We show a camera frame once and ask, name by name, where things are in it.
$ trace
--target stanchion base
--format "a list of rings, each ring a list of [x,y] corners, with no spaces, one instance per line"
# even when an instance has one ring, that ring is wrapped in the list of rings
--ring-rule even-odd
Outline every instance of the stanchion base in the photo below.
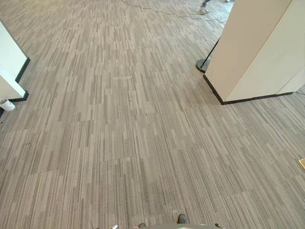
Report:
[[[209,66],[209,63],[210,63],[210,60],[207,60],[207,61],[204,63],[204,65],[202,66],[202,68],[201,68],[201,65],[203,64],[204,60],[205,60],[205,59],[200,59],[200,60],[198,60],[197,63],[196,63],[196,68],[197,68],[199,71],[201,71],[202,73],[205,73],[205,72],[206,72],[206,70],[207,70],[207,68],[208,68],[208,66]]]

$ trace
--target black baseboard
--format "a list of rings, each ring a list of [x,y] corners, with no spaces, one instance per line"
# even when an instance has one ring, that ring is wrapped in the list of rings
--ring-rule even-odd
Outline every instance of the black baseboard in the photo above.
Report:
[[[251,101],[251,100],[271,98],[271,97],[278,97],[278,96],[288,95],[288,94],[293,93],[293,92],[287,92],[287,93],[282,93],[282,94],[270,94],[270,95],[258,96],[258,97],[248,98],[248,99],[239,99],[239,100],[232,100],[232,101],[224,102],[205,74],[203,75],[203,78],[207,82],[207,84],[209,85],[209,87],[211,88],[212,92],[214,93],[214,95],[216,96],[216,98],[218,99],[218,101],[220,102],[221,105],[235,104],[235,103],[247,102],[247,101]]]
[[[16,82],[19,83],[19,81],[20,81],[20,79],[21,79],[21,77],[22,77],[24,71],[26,70],[27,66],[29,65],[29,63],[30,63],[30,59],[29,59],[29,57],[28,57],[28,58],[26,59],[26,61],[24,62],[22,68],[20,69],[20,71],[19,71],[19,73],[18,73],[18,75],[17,75],[17,77],[16,77],[16,79],[15,79]]]
[[[11,101],[12,103],[15,103],[15,102],[22,102],[22,101],[26,101],[26,100],[28,99],[28,97],[29,97],[29,92],[28,92],[28,91],[25,91],[25,93],[24,93],[24,95],[23,95],[22,98],[19,98],[19,99],[10,99],[10,101]],[[3,114],[3,112],[4,112],[4,109],[0,107],[0,118],[1,118],[1,116],[2,116],[2,114]]]
[[[9,99],[12,103],[15,103],[15,102],[22,102],[22,101],[26,101],[29,97],[29,92],[28,91],[25,91],[24,95],[22,98],[19,98],[19,99]]]

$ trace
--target small white object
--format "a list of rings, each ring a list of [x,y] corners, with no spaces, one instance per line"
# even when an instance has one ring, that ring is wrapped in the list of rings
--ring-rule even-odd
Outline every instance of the small white object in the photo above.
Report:
[[[15,109],[15,105],[8,99],[1,99],[0,107],[2,107],[5,111],[12,111]]]

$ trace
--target white wall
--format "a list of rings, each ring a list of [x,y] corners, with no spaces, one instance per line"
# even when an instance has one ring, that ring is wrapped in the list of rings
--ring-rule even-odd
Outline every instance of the white wall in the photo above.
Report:
[[[227,101],[294,92],[304,84],[304,66],[305,0],[293,0]]]
[[[206,71],[224,101],[276,27],[291,0],[236,0]]]
[[[296,92],[300,89],[300,85],[305,84],[305,67],[303,67],[281,90],[278,94],[287,92]]]
[[[25,94],[23,88],[12,79],[5,79],[0,75],[0,100],[22,98]]]
[[[0,75],[15,80],[26,59],[0,21]]]

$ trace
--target person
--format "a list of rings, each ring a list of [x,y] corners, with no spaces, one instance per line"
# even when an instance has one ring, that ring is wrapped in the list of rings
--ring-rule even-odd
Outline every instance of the person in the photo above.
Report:
[[[200,4],[199,8],[198,8],[198,12],[200,14],[203,14],[203,13],[208,13],[208,9],[206,8],[206,5],[207,3],[209,2],[210,0],[203,0],[203,2]]]
[[[181,229],[183,225],[181,224],[187,224],[188,229],[214,229],[214,228],[220,228],[218,225],[215,224],[215,227],[209,227],[206,225],[193,225],[189,224],[189,219],[185,214],[180,214],[178,216],[177,224],[169,225],[169,224],[161,224],[156,225],[152,227],[147,227],[145,223],[141,223],[138,228],[147,228],[147,229]]]

